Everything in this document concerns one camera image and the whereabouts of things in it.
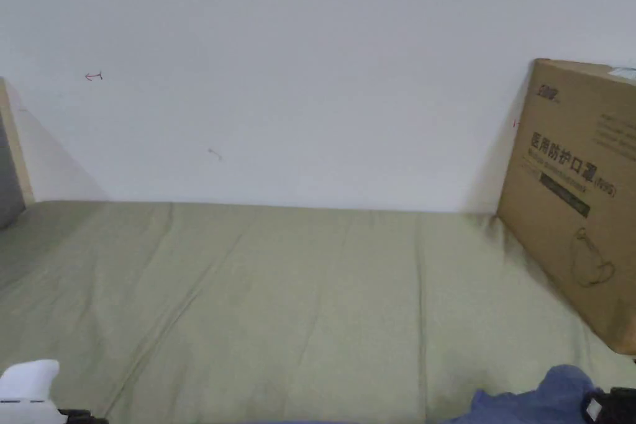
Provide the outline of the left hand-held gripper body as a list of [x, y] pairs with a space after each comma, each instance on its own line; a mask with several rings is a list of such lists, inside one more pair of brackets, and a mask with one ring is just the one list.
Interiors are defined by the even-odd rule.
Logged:
[[50, 398], [59, 370], [54, 359], [8, 367], [1, 376], [1, 423], [60, 423], [61, 413]]

